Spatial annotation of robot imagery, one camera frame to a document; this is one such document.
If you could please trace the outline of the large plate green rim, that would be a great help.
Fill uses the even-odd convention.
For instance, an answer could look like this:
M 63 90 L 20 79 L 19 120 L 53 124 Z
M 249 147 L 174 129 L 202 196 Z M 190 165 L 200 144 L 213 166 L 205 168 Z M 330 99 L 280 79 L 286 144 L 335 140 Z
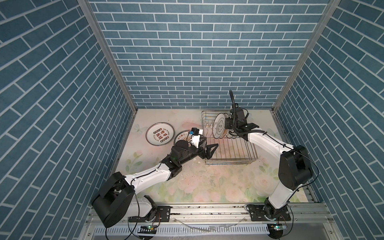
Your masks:
M 156 123 L 149 127 L 146 132 L 146 140 L 153 146 L 168 144 L 175 136 L 175 130 L 168 123 Z

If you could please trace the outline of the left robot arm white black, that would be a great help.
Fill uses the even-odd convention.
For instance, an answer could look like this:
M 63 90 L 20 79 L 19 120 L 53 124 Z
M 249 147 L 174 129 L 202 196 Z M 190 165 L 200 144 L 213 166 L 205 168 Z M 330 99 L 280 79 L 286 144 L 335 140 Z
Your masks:
M 218 144 L 207 145 L 206 140 L 198 147 L 180 140 L 156 166 L 126 176 L 121 172 L 112 174 L 91 201 L 92 207 L 105 228 L 116 225 L 124 217 L 150 222 L 157 215 L 158 205 L 147 195 L 138 198 L 138 193 L 176 177 L 183 164 L 196 157 L 211 159 L 218 147 Z

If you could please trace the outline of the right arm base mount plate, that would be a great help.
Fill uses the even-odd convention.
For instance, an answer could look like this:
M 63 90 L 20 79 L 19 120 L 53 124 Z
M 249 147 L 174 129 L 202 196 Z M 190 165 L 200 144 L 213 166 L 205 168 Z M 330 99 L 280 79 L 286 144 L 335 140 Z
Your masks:
M 246 206 L 246 210 L 249 212 L 252 222 L 274 222 L 278 220 L 288 222 L 292 220 L 292 216 L 287 206 L 283 207 L 280 210 L 277 210 L 276 213 L 270 216 L 268 216 L 268 214 L 266 213 L 264 205 L 249 204 Z

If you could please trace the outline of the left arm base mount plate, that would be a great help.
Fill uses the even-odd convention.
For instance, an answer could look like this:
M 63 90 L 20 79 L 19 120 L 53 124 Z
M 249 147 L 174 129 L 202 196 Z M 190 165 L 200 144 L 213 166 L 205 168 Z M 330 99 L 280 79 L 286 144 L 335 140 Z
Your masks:
M 150 211 L 145 214 L 143 217 L 140 215 L 139 217 L 129 217 L 130 223 L 161 223 L 161 222 L 169 222 L 171 214 L 170 206 L 157 206 L 152 207 Z

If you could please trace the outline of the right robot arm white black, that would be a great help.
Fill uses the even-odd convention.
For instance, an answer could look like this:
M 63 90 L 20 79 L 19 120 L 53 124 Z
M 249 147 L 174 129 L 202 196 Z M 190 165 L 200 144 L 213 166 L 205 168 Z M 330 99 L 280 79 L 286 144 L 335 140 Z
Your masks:
M 235 103 L 233 91 L 229 91 L 232 102 L 230 117 L 225 119 L 225 128 L 234 132 L 238 137 L 254 144 L 279 161 L 279 183 L 264 203 L 265 217 L 274 221 L 287 210 L 287 205 L 293 195 L 302 187 L 309 185 L 311 178 L 315 181 L 312 161 L 305 147 L 293 146 L 279 141 L 263 131 L 258 125 L 248 123 L 246 109 Z

